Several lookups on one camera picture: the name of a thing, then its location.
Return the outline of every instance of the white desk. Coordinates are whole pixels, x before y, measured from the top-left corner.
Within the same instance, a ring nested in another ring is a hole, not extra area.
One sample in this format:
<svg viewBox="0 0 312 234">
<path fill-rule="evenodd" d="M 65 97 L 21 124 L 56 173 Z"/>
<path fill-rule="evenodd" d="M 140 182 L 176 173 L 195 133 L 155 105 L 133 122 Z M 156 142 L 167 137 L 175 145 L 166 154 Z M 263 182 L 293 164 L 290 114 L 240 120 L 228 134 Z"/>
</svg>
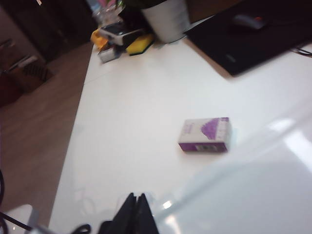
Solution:
<svg viewBox="0 0 312 234">
<path fill-rule="evenodd" d="M 185 119 L 229 117 L 240 144 L 311 92 L 311 58 L 285 53 L 237 78 L 222 77 L 205 58 L 187 39 L 103 65 L 92 53 L 50 229 L 90 223 L 96 233 L 120 197 L 160 198 L 231 156 L 181 151 Z"/>
</svg>

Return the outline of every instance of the purple label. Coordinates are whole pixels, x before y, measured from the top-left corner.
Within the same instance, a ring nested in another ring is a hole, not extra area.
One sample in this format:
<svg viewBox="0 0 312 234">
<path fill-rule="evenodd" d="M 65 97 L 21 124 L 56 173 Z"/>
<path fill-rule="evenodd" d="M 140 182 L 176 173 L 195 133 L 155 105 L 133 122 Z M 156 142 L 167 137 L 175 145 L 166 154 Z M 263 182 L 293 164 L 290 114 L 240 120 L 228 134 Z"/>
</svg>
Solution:
<svg viewBox="0 0 312 234">
<path fill-rule="evenodd" d="M 179 143 L 183 151 L 202 151 L 202 152 L 226 152 L 227 148 L 224 142 L 214 143 Z"/>
<path fill-rule="evenodd" d="M 214 118 L 201 127 L 201 132 L 209 139 L 215 140 L 219 119 Z"/>
</svg>

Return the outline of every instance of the black mouse pad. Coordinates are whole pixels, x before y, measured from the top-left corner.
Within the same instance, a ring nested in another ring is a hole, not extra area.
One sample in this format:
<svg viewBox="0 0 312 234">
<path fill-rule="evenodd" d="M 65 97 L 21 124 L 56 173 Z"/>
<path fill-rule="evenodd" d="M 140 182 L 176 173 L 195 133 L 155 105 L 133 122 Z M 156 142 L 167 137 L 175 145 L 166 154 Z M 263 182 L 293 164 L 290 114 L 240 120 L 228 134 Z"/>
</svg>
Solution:
<svg viewBox="0 0 312 234">
<path fill-rule="evenodd" d="M 238 14 L 259 16 L 260 30 L 238 28 Z M 246 0 L 187 31 L 188 38 L 231 75 L 312 39 L 312 0 Z"/>
</svg>

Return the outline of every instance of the wooden floor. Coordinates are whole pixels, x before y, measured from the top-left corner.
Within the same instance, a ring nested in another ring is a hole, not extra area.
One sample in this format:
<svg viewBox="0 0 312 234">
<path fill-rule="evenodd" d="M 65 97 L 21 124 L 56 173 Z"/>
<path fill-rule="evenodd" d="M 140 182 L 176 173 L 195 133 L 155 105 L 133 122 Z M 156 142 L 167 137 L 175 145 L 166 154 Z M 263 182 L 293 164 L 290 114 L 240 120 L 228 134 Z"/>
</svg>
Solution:
<svg viewBox="0 0 312 234">
<path fill-rule="evenodd" d="M 48 225 L 92 46 L 49 64 L 53 78 L 0 109 L 2 211 L 31 204 Z"/>
</svg>

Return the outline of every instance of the computer mouse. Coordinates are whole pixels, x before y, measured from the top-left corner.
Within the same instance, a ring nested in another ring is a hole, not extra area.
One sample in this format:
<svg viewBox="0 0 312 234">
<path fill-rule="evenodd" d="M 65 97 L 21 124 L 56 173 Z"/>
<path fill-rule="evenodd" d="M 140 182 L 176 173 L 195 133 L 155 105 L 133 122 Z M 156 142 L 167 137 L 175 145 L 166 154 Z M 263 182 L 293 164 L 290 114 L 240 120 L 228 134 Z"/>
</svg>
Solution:
<svg viewBox="0 0 312 234">
<path fill-rule="evenodd" d="M 249 14 L 236 15 L 231 20 L 231 26 L 240 29 L 247 29 L 257 31 L 262 29 L 268 24 L 268 21 L 261 16 L 253 16 Z"/>
</svg>

